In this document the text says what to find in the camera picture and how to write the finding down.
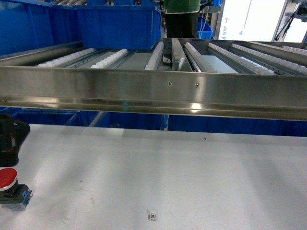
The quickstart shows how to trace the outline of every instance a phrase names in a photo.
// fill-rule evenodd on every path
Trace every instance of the metal rail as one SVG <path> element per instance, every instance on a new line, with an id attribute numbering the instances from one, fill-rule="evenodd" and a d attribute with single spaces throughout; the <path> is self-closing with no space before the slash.
<path id="1" fill-rule="evenodd" d="M 0 82 L 0 106 L 307 120 L 305 76 L 0 67 Z"/>

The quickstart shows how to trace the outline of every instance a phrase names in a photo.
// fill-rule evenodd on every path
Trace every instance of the blue plastic crate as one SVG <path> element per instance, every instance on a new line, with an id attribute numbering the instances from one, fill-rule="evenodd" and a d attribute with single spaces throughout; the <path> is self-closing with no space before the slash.
<path id="1" fill-rule="evenodd" d="M 86 4 L 87 5 L 95 5 L 95 6 L 105 5 L 106 0 L 86 0 Z"/>
<path id="2" fill-rule="evenodd" d="M 285 121 L 282 136 L 307 137 L 306 121 Z"/>
<path id="3" fill-rule="evenodd" d="M 42 1 L 0 0 L 0 55 L 54 45 L 50 9 Z"/>
<path id="4" fill-rule="evenodd" d="M 208 24 L 208 22 L 206 23 L 205 22 L 206 21 L 204 18 L 202 17 L 198 18 L 197 33 L 198 33 L 199 39 L 211 39 L 212 38 L 213 30 Z"/>
<path id="5" fill-rule="evenodd" d="M 156 6 L 156 2 L 152 0 L 141 0 L 141 6 Z"/>
<path id="6" fill-rule="evenodd" d="M 307 122 L 170 115 L 168 130 L 306 137 Z"/>
<path id="7" fill-rule="evenodd" d="M 152 49 L 161 14 L 149 6 L 74 6 L 85 48 Z"/>
<path id="8" fill-rule="evenodd" d="M 161 130 L 164 116 L 155 114 L 106 113 L 96 127 Z"/>
<path id="9" fill-rule="evenodd" d="M 13 115 L 14 120 L 28 124 L 75 126 L 76 114 L 73 113 L 34 113 L 21 112 Z"/>
<path id="10" fill-rule="evenodd" d="M 115 6 L 133 6 L 133 0 L 113 0 Z"/>
<path id="11" fill-rule="evenodd" d="M 0 0 L 0 56 L 81 39 L 76 11 L 36 0 Z"/>
<path id="12" fill-rule="evenodd" d="M 79 111 L 79 110 L 60 110 L 60 109 L 21 109 L 23 113 L 35 113 L 35 114 L 73 114 L 76 115 L 72 124 L 73 126 L 87 127 L 91 124 L 94 118 L 97 116 L 98 111 Z"/>
<path id="13" fill-rule="evenodd" d="M 49 16 L 55 45 L 81 40 L 75 9 L 71 6 L 52 5 Z"/>
<path id="14" fill-rule="evenodd" d="M 220 6 L 221 0 L 213 0 L 213 6 Z"/>

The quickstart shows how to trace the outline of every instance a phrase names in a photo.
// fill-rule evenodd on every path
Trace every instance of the sticker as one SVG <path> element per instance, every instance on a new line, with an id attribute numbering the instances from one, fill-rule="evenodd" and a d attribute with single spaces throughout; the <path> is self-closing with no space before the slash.
<path id="1" fill-rule="evenodd" d="M 157 221 L 158 220 L 157 210 L 156 209 L 148 209 L 147 210 L 147 217 L 148 217 L 148 220 Z"/>

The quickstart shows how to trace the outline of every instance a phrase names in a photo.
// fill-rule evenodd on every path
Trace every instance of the white table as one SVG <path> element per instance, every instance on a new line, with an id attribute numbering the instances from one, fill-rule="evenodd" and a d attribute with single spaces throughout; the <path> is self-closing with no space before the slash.
<path id="1" fill-rule="evenodd" d="M 31 125 L 15 169 L 34 196 L 0 208 L 0 229 L 307 229 L 306 151 L 307 138 Z"/>

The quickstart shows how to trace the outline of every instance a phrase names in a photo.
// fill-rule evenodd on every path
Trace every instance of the green object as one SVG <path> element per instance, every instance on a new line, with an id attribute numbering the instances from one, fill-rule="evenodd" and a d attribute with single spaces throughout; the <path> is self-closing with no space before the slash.
<path id="1" fill-rule="evenodd" d="M 201 0 L 165 0 L 165 13 L 191 13 L 200 10 Z"/>

